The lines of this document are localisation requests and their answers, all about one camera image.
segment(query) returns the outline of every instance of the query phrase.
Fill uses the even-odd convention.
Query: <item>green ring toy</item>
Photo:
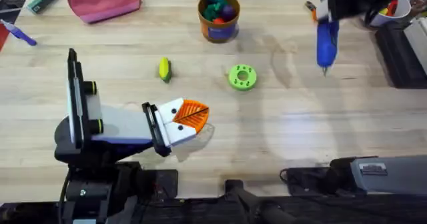
[[[233,88],[239,91],[250,90],[256,83],[255,69],[244,64],[235,65],[228,73],[228,82],[230,82]]]

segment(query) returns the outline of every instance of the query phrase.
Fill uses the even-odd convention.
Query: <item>white plastic part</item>
[[[161,138],[163,138],[163,143],[165,143],[166,147],[169,147],[171,145],[171,142],[169,141],[169,137],[167,136],[165,125],[163,124],[163,119],[161,118],[161,115],[159,111],[154,112],[155,118],[157,119],[157,124],[159,125]]]
[[[161,136],[163,137],[163,142],[166,147],[176,146],[177,144],[194,138],[197,134],[193,127],[173,122],[173,118],[175,118],[183,104],[184,99],[178,98],[160,105],[155,112]]]
[[[331,21],[330,12],[329,12],[329,0],[322,0],[320,4],[316,7],[316,17],[317,20],[328,18]]]
[[[427,18],[415,20],[409,27],[405,28],[404,33],[424,72],[427,73]]]
[[[195,137],[195,129],[181,123],[168,123],[165,125],[167,136],[171,146],[176,146],[184,141],[188,141]]]
[[[157,108],[157,110],[161,115],[161,119],[163,120],[163,123],[167,124],[173,121],[173,118],[175,118],[176,114],[179,111],[179,108],[181,108],[183,104],[184,104],[184,99],[178,98],[176,100],[160,105]]]

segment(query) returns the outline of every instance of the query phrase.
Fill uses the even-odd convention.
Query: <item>marker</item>
[[[27,36],[24,32],[22,32],[18,27],[16,27],[12,23],[8,23],[4,21],[3,19],[0,19],[2,24],[6,27],[6,30],[8,30],[10,33],[12,33],[16,38],[22,39],[28,43],[28,45],[35,46],[37,42]]]
[[[34,14],[39,14],[46,9],[54,0],[34,0],[28,4],[27,8]]]

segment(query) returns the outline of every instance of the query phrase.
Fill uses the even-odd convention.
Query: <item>pink pouch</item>
[[[138,10],[141,0],[68,0],[73,12],[86,23]]]

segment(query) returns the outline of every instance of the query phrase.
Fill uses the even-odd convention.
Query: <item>blue glue gun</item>
[[[325,20],[318,23],[317,61],[318,65],[323,69],[324,75],[334,63],[338,52],[339,30],[340,24],[338,21],[330,23]]]

